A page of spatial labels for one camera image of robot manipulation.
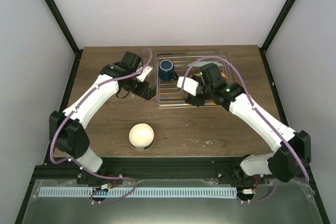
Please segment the black aluminium frame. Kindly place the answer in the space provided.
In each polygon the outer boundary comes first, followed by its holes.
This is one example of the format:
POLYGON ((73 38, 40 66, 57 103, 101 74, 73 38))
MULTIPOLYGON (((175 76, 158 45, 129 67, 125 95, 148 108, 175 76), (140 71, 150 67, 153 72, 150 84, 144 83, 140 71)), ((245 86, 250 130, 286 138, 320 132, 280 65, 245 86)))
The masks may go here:
MULTIPOLYGON (((71 49, 75 53, 75 58, 74 58, 74 61, 73 61, 72 67, 71 67, 71 72, 70 72, 68 82, 67 82, 67 85, 66 85, 66 88, 65 88, 65 92, 64 92, 64 95, 63 95, 63 98, 62 98, 62 102, 61 102, 61 105, 65 105, 65 101, 68 101, 68 98, 70 96, 69 92, 71 91, 72 86, 73 86, 73 81, 74 81, 74 78, 75 78, 75 74, 77 73, 77 69, 78 69, 78 66, 79 66, 79 61, 80 61, 80 57, 82 55, 83 49, 78 48, 78 46, 77 46, 69 28, 68 28, 68 26, 66 25, 66 22, 64 21, 62 15, 61 15, 61 12, 59 11, 55 1, 54 0, 44 0, 44 1, 47 4, 50 12, 52 13, 52 15, 54 17, 54 19, 56 20, 58 26, 60 27, 60 29, 61 29, 64 37, 66 38, 68 44, 70 45, 71 49)), ((267 74, 269 84, 271 86, 272 94, 274 96, 275 104, 277 106, 278 113, 280 115, 280 119, 285 124, 287 124, 288 121, 287 121, 287 118, 286 118, 286 115, 285 115, 285 112, 284 112, 284 109, 283 109, 283 106, 282 106, 282 103, 281 103, 281 99, 280 99, 276 84, 274 83, 274 78, 272 76, 270 66, 269 66, 267 58, 266 58, 266 52, 267 52, 268 48, 270 47, 271 43, 273 42, 273 40, 274 40, 277 32, 279 31, 281 25, 285 21, 289 11, 291 10, 293 4, 295 3, 295 1, 296 0, 286 0, 286 2, 284 3, 276 21, 274 22, 270 32, 268 33, 268 35, 265 39, 265 42, 263 43, 261 48, 260 47, 258 48, 259 52, 261 53, 261 58, 262 58, 262 61, 263 61, 263 64, 264 64, 264 68, 265 68, 265 71, 266 71, 266 74, 267 74)), ((33 183, 35 182, 35 177, 34 177, 35 176, 35 174, 34 174, 35 170, 37 168, 45 168, 47 175, 51 175, 51 174, 49 174, 49 173, 51 173, 51 172, 49 172, 49 170, 52 170, 52 168, 54 168, 54 167, 55 166, 41 165, 41 166, 36 166, 34 168, 32 178, 31 178, 31 180, 28 184, 28 188, 27 188, 26 194, 24 196, 24 200, 22 202, 20 210, 18 212, 15 223, 23 223, 24 215, 26 213, 26 210, 27 210, 27 207, 28 207, 28 202, 29 202, 28 196, 31 196, 32 189, 33 189, 33 183)), ((320 197, 316 182, 314 180, 312 171, 311 171, 309 166, 308 166, 308 168, 309 168, 308 171, 310 172, 310 175, 311 175, 310 186, 312 186, 312 189, 314 189, 314 191, 315 191, 314 199, 315 199, 315 202, 317 203, 317 209, 318 209, 319 215, 322 219, 322 223, 330 223, 327 212, 326 212, 326 210, 324 208, 324 205, 323 205, 323 201, 320 197)))

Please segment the teal flower plate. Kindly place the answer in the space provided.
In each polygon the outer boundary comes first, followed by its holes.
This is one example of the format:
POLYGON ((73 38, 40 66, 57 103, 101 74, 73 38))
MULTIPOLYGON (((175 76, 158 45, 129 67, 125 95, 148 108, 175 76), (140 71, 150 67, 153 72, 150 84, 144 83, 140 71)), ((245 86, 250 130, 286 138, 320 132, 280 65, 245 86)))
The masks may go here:
POLYGON ((213 64, 215 64, 215 65, 217 65, 219 67, 223 66, 223 64, 221 62, 218 62, 218 61, 199 61, 199 62, 189 63, 187 65, 187 67, 190 67, 190 66, 192 66, 192 67, 202 67, 202 66, 204 66, 206 64, 210 64, 210 63, 213 63, 213 64))

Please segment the orange scalloped plate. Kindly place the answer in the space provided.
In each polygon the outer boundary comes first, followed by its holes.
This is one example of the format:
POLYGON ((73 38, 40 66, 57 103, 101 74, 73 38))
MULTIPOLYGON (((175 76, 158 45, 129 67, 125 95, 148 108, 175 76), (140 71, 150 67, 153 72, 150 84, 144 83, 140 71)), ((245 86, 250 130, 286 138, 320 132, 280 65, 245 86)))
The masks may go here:
MULTIPOLYGON (((227 75, 226 75, 225 73, 221 72, 221 75, 222 75, 223 78, 227 79, 227 75)), ((202 74, 201 74, 201 73, 193 73, 193 74, 190 75, 190 78, 191 78, 192 76, 201 77, 202 74)))

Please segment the blue enamel mug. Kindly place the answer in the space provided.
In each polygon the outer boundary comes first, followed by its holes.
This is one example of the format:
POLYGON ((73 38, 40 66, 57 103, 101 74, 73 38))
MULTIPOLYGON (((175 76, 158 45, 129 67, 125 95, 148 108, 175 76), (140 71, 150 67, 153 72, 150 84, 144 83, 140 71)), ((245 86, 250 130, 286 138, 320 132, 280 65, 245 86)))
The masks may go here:
POLYGON ((178 76, 175 72, 174 63, 170 60, 162 60, 159 63, 158 76, 162 81, 177 80, 178 76))

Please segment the light blue slotted strip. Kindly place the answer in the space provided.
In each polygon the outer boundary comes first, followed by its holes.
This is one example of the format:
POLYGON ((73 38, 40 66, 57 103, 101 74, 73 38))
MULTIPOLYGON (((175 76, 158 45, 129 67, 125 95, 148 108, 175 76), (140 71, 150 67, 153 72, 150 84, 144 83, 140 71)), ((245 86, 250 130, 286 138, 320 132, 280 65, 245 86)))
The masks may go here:
POLYGON ((94 193, 93 187, 41 187, 39 197, 88 198, 90 196, 119 198, 228 198, 235 199, 236 188, 230 187, 116 187, 109 191, 94 193))

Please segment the white upturned bowl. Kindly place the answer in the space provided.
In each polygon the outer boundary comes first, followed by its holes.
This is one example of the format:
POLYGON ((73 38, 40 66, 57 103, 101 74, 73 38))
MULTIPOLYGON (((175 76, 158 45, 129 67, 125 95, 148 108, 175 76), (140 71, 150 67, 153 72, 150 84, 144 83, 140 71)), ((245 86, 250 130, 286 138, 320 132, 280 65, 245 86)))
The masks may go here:
POLYGON ((154 139, 153 129, 145 123, 135 125, 129 132, 129 141, 137 147, 146 147, 154 139))

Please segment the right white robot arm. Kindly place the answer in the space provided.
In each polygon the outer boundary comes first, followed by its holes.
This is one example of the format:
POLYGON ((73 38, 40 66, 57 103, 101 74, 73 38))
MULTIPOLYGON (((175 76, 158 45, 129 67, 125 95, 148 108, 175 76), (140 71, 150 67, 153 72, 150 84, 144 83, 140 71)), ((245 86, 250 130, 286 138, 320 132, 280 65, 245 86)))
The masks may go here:
POLYGON ((227 83, 218 65, 208 63, 199 69, 201 82, 188 76, 179 77, 177 87, 188 93, 187 103, 200 106, 212 100, 243 120, 271 149, 264 155, 249 155, 233 170, 233 177, 244 184, 252 175, 273 175, 288 182, 300 172, 309 179, 306 166, 311 161, 311 137, 296 132, 265 111, 249 95, 243 82, 227 83))

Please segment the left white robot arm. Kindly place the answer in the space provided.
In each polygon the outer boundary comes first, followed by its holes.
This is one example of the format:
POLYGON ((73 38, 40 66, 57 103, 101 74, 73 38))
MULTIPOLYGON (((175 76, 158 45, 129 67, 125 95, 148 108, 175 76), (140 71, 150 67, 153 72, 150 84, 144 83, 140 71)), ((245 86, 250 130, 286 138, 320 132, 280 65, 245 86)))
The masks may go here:
POLYGON ((153 67, 143 58, 127 51, 120 61, 104 66, 93 85, 71 106, 49 117, 50 150, 53 164, 70 161, 89 170, 89 178, 102 184, 107 178, 103 160, 90 147, 86 128, 99 109, 121 89, 151 100, 155 89, 146 78, 153 67))

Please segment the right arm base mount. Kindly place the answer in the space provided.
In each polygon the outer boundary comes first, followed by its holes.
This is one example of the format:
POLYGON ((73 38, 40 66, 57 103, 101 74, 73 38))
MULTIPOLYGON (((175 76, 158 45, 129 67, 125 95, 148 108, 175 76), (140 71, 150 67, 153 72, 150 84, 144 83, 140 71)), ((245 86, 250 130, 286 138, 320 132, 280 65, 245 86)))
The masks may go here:
POLYGON ((240 168, 220 166, 217 171, 218 178, 229 179, 238 184, 264 184, 265 180, 257 175, 246 175, 240 168))

